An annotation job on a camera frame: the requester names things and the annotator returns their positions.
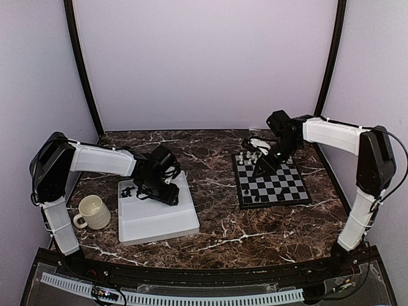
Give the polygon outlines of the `black grey chessboard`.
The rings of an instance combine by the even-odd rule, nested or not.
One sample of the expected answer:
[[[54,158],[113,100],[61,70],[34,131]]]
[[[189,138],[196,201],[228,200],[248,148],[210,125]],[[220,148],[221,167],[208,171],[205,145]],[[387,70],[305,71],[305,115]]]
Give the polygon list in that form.
[[[302,175],[293,161],[281,164],[277,172],[269,177],[252,176],[255,165],[238,165],[236,155],[231,155],[239,207],[241,209],[266,208],[273,206],[310,205],[312,198]],[[277,194],[285,189],[285,200],[279,201]]]

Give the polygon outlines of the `black chess piece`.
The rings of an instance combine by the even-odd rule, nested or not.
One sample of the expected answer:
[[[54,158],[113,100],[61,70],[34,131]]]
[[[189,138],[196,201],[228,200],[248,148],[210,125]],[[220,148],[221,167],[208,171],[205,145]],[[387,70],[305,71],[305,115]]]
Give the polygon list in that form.
[[[282,188],[280,193],[277,194],[277,199],[279,201],[284,201],[285,200],[285,189],[284,188]]]

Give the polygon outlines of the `white plastic tray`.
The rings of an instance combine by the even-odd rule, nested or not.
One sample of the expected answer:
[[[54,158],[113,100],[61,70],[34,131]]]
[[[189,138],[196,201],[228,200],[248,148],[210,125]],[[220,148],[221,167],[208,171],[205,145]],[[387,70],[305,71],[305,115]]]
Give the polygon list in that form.
[[[156,200],[136,197],[132,180],[118,183],[118,229],[123,245],[137,245],[192,235],[200,231],[191,192],[184,171],[173,180],[179,191],[179,203],[169,206]],[[120,192],[134,186],[132,196],[121,198]]]

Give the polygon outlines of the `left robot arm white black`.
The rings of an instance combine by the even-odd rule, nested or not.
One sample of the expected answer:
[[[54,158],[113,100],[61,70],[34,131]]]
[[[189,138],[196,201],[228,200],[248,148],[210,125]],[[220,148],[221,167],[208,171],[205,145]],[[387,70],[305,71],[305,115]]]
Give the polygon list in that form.
[[[164,145],[151,152],[131,147],[104,147],[52,133],[29,164],[31,201],[41,208],[46,229],[57,249],[67,256],[64,266],[76,278],[90,272],[79,254],[80,245],[66,208],[67,185],[73,173],[103,173],[131,178],[138,194],[169,206],[179,202],[179,188],[172,181],[181,172],[175,155]]]

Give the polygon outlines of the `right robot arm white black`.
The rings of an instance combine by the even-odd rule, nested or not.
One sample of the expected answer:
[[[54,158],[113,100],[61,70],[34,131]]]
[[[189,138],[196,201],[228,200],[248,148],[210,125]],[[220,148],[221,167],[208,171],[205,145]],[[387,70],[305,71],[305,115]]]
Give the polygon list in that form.
[[[336,254],[325,263],[326,272],[338,277],[349,268],[350,258],[346,253],[353,251],[363,241],[373,226],[381,205],[393,190],[391,181],[397,171],[391,134],[383,126],[367,127],[315,115],[290,117],[279,110],[266,121],[275,135],[275,140],[252,136],[243,144],[253,152],[259,152],[255,176],[270,175],[293,154],[311,143],[331,150],[339,150],[346,160],[345,177],[355,179],[356,193],[344,229],[332,247]]]

